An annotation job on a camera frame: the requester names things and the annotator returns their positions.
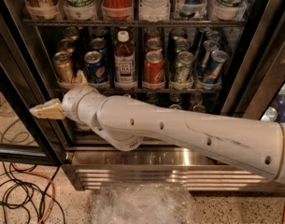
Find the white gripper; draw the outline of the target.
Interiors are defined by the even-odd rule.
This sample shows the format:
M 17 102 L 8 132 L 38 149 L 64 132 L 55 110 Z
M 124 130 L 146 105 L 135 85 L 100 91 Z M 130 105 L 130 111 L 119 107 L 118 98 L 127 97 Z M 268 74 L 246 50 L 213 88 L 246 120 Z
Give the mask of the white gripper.
M 100 105 L 100 93 L 88 85 L 88 80 L 82 70 L 78 70 L 76 82 L 78 85 L 68 91 L 61 102 L 58 98 L 36 105 L 30 113 L 38 119 L 65 119 L 67 116 L 75 122 L 97 124 L 96 111 Z

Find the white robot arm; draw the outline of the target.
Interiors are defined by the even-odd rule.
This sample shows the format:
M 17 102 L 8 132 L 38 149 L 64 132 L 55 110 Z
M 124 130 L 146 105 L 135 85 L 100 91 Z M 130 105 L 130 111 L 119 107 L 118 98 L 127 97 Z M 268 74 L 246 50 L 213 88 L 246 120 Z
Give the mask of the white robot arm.
M 39 119 L 85 124 L 121 151 L 155 138 L 285 184 L 285 123 L 163 108 L 105 96 L 86 82 L 30 112 Z

